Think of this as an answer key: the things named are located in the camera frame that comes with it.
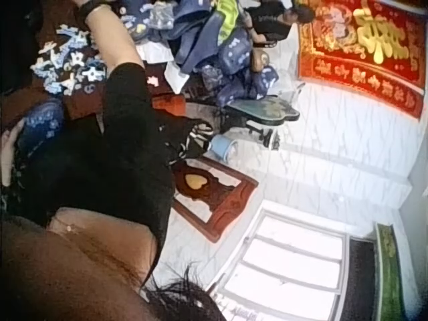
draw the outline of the wristband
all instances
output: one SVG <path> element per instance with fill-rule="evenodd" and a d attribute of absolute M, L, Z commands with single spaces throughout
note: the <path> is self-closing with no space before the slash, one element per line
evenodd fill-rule
<path fill-rule="evenodd" d="M 110 3 L 106 0 L 89 0 L 86 2 L 79 8 L 78 15 L 80 20 L 86 24 L 86 18 L 89 16 L 89 14 L 102 5 L 110 6 Z"/>

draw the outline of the window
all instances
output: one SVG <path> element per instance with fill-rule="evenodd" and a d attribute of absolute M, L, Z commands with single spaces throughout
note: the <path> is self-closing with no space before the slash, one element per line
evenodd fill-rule
<path fill-rule="evenodd" d="M 227 320 L 334 320 L 344 292 L 344 234 L 262 213 L 217 283 Z"/>

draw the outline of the black shirt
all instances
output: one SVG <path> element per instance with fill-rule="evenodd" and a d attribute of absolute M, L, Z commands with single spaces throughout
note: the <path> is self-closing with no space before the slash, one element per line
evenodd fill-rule
<path fill-rule="evenodd" d="M 287 38 L 291 25 L 286 25 L 277 19 L 286 10 L 281 1 L 265 2 L 259 7 L 250 7 L 245 10 L 251 15 L 255 32 L 264 35 L 268 41 Z"/>
<path fill-rule="evenodd" d="M 60 207 L 73 207 L 143 224 L 157 240 L 153 269 L 165 243 L 175 184 L 144 69 L 118 66 L 102 104 L 103 135 L 94 117 L 76 120 L 31 156 L 21 216 L 46 226 Z"/>

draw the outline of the window frame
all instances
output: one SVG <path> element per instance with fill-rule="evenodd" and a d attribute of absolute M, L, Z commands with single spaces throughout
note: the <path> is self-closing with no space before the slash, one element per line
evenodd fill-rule
<path fill-rule="evenodd" d="M 302 250 L 302 249 L 296 249 L 295 247 L 292 247 L 291 245 L 285 245 L 282 243 L 278 243 L 274 240 L 268 239 L 266 237 L 262 237 L 260 235 L 256 235 L 260 225 L 262 224 L 263 220 L 266 217 L 270 217 L 272 219 L 276 219 L 278 221 L 288 223 L 291 225 L 295 225 L 304 229 L 309 229 L 312 231 L 316 231 L 319 233 L 323 233 L 324 235 L 329 235 L 333 237 L 339 237 L 342 239 L 342 259 L 334 259 L 331 257 L 324 257 L 323 255 L 317 255 L 315 253 L 310 253 L 308 251 Z M 249 249 L 249 246 L 251 245 L 251 242 L 254 239 L 259 239 L 263 242 L 266 242 L 270 245 L 278 246 L 281 249 L 290 250 L 296 253 L 301 253 L 303 255 L 307 255 L 310 257 L 320 258 L 324 259 L 326 261 L 333 261 L 340 263 L 340 272 L 338 277 L 338 285 L 336 289 L 334 288 L 326 288 L 324 286 L 319 286 L 315 284 L 308 284 L 306 282 L 302 282 L 300 280 L 295 280 L 293 278 L 288 278 L 285 276 L 278 276 L 273 272 L 265 271 L 264 269 L 260 267 L 255 267 L 252 264 L 245 262 L 243 260 L 245 254 L 247 253 L 247 250 Z M 332 309 L 330 311 L 330 315 L 328 317 L 328 321 L 339 321 L 340 315 L 342 314 L 342 309 L 344 305 L 344 299 L 346 294 L 346 287 L 348 285 L 348 266 L 349 266 L 349 239 L 350 236 L 347 233 L 341 233 L 337 231 L 333 231 L 328 228 L 319 227 L 316 225 L 312 225 L 310 223 L 298 221 L 297 219 L 290 219 L 286 216 L 280 215 L 279 213 L 275 213 L 271 210 L 262 209 L 260 215 L 257 216 L 255 219 L 254 224 L 250 227 L 247 235 L 244 237 L 242 243 L 239 245 L 240 248 L 235 252 L 235 255 L 232 260 L 229 261 L 229 264 L 224 269 L 224 272 L 219 276 L 219 279 L 217 282 L 215 282 L 215 294 L 220 294 L 222 296 L 225 296 L 226 298 L 229 298 L 233 301 L 238 302 L 239 304 L 244 305 L 246 308 L 264 313 L 269 314 L 271 316 L 274 316 L 276 318 L 281 318 L 284 320 L 289 321 L 317 321 L 316 319 L 311 318 L 305 318 L 301 316 L 295 316 L 293 314 L 288 314 L 285 312 L 280 312 L 271 308 L 268 308 L 266 306 L 263 306 L 261 304 L 258 304 L 256 302 L 253 302 L 251 300 L 242 298 L 241 296 L 234 294 L 233 292 L 230 292 L 225 289 L 225 285 L 228 283 L 228 281 L 232 278 L 233 272 L 235 271 L 235 268 L 238 264 L 242 264 L 246 267 L 249 267 L 251 269 L 254 269 L 255 271 L 261 272 L 267 276 L 272 276 L 274 278 L 278 278 L 279 280 L 284 280 L 286 282 L 291 282 L 294 284 L 298 284 L 301 286 L 305 286 L 307 288 L 312 288 L 315 290 L 322 290 L 330 293 L 335 294 L 335 298 L 333 301 Z"/>

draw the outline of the heart-shaped cutout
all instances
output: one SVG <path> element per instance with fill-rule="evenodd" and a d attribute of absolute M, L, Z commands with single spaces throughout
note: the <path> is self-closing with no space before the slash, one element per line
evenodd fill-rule
<path fill-rule="evenodd" d="M 187 174 L 185 176 L 186 183 L 191 189 L 201 189 L 203 185 L 208 183 L 208 180 L 201 175 Z"/>

